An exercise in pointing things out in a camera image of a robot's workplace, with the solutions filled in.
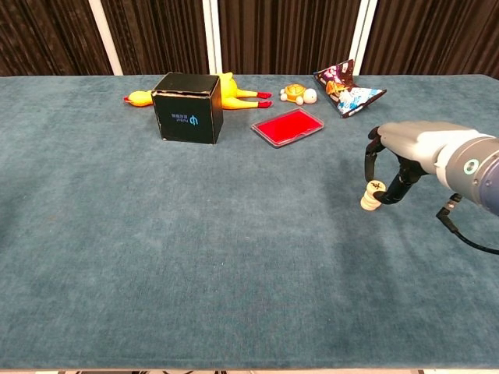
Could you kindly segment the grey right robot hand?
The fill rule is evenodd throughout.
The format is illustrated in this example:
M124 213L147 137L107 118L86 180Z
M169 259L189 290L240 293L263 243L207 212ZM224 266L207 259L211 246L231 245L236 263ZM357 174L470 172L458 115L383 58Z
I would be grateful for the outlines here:
M389 122L371 130L364 175L374 180L377 154L390 150L399 170L388 190L373 194L385 205L400 202L424 175L498 214L498 138L450 122Z

